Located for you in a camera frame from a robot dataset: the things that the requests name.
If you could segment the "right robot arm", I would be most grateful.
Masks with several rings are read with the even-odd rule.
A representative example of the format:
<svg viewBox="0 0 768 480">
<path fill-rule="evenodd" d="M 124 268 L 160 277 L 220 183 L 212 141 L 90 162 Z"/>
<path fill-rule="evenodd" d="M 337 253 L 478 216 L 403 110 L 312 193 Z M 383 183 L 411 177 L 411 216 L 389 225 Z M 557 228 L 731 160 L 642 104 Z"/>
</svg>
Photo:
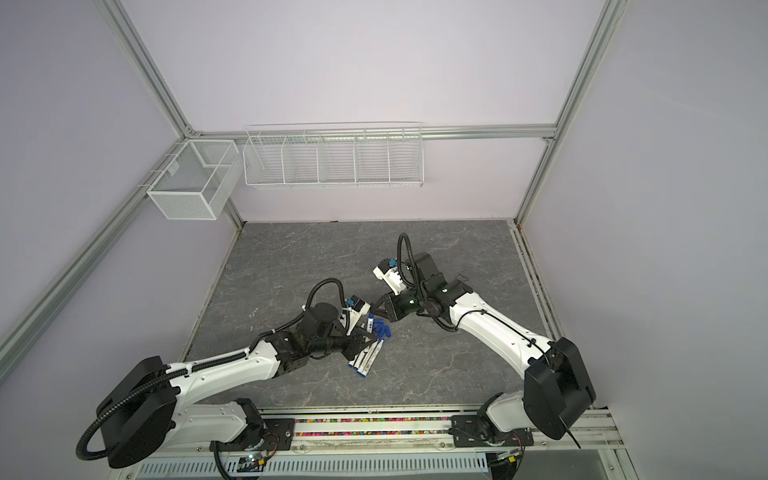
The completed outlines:
<svg viewBox="0 0 768 480">
<path fill-rule="evenodd" d="M 521 394 L 499 393 L 476 413 L 476 439 L 500 445 L 517 430 L 535 428 L 560 440 L 596 399 L 578 347 L 539 335 L 505 316 L 460 279 L 446 280 L 431 255 L 415 254 L 402 233 L 396 255 L 374 270 L 390 291 L 374 305 L 390 321 L 411 314 L 442 330 L 464 331 L 509 364 L 523 381 Z"/>
</svg>

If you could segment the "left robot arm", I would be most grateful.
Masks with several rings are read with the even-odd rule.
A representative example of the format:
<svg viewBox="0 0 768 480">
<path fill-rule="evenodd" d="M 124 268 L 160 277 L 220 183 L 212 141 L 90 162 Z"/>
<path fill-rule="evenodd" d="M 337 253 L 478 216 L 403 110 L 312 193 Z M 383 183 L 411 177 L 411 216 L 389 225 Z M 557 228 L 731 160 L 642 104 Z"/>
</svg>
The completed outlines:
<svg viewBox="0 0 768 480">
<path fill-rule="evenodd" d="M 206 359 L 140 361 L 97 407 L 95 420 L 75 447 L 83 461 L 129 467 L 172 446 L 206 442 L 224 451 L 275 450 L 281 435 L 270 429 L 252 400 L 224 404 L 207 399 L 238 386 L 277 378 L 339 352 L 354 359 L 374 340 L 359 325 L 370 312 L 358 296 L 346 297 L 336 278 L 309 292 L 300 313 L 262 332 L 246 348 Z"/>
</svg>

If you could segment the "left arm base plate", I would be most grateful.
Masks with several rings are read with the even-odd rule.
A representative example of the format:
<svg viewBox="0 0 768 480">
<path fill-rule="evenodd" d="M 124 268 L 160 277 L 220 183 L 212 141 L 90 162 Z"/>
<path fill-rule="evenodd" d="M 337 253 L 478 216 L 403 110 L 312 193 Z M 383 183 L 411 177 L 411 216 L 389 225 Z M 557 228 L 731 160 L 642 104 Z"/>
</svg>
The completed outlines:
<svg viewBox="0 0 768 480">
<path fill-rule="evenodd" d="M 285 451 L 291 448 L 296 419 L 268 418 L 247 426 L 234 440 L 219 445 L 220 452 Z"/>
</svg>

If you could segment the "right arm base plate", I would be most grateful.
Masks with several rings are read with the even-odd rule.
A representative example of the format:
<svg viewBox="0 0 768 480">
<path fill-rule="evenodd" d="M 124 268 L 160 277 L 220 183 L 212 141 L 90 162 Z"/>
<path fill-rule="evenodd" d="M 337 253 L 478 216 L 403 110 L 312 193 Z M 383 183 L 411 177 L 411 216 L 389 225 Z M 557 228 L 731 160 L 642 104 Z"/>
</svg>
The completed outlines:
<svg viewBox="0 0 768 480">
<path fill-rule="evenodd" d="M 454 415 L 450 418 L 450 435 L 459 448 L 524 447 L 534 445 L 528 428 L 501 432 L 478 414 Z"/>
</svg>

